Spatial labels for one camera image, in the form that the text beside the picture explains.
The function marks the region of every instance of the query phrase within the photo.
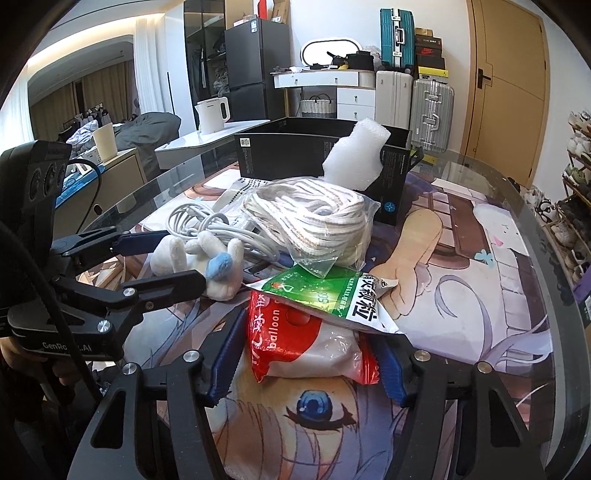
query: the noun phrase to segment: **glass cabinet door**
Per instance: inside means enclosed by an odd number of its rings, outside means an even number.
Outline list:
[[[185,48],[193,105],[228,91],[223,0],[186,0],[184,3]],[[199,125],[197,112],[193,110]]]

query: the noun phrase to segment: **refrigerator door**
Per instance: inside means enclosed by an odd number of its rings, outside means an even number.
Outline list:
[[[230,90],[230,119],[235,122],[266,120],[266,93],[264,83]]]
[[[226,30],[226,62],[231,89],[264,82],[259,18]]]

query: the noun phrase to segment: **plastic bag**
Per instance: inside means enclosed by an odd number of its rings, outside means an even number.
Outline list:
[[[362,385],[379,381],[378,363],[363,333],[322,322],[257,291],[251,294],[248,343],[258,382],[265,376],[340,375]]]
[[[396,333],[398,327],[378,298],[398,285],[368,273],[333,267],[317,278],[300,266],[248,285],[322,320],[366,333]]]
[[[297,177],[248,192],[241,208],[295,263],[324,278],[335,264],[363,268],[379,203],[319,179]]]

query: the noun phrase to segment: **desk drawer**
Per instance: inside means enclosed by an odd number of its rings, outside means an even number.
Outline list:
[[[370,106],[374,108],[375,90],[364,90],[361,88],[339,88],[337,89],[337,103]]]
[[[363,105],[347,105],[339,103],[337,105],[337,118],[341,120],[359,121],[364,118],[375,118],[375,108]]]
[[[359,86],[359,72],[346,70],[325,70],[281,74],[275,77],[275,88],[313,87],[313,86]]]

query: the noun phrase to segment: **white curtain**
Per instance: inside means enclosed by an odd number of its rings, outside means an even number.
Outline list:
[[[167,111],[163,92],[167,91],[164,86],[168,83],[162,73],[166,71],[165,42],[164,16],[150,15],[135,20],[135,83],[142,113]]]
[[[25,65],[0,109],[0,154],[9,148],[35,140],[29,114],[28,81],[28,69]]]

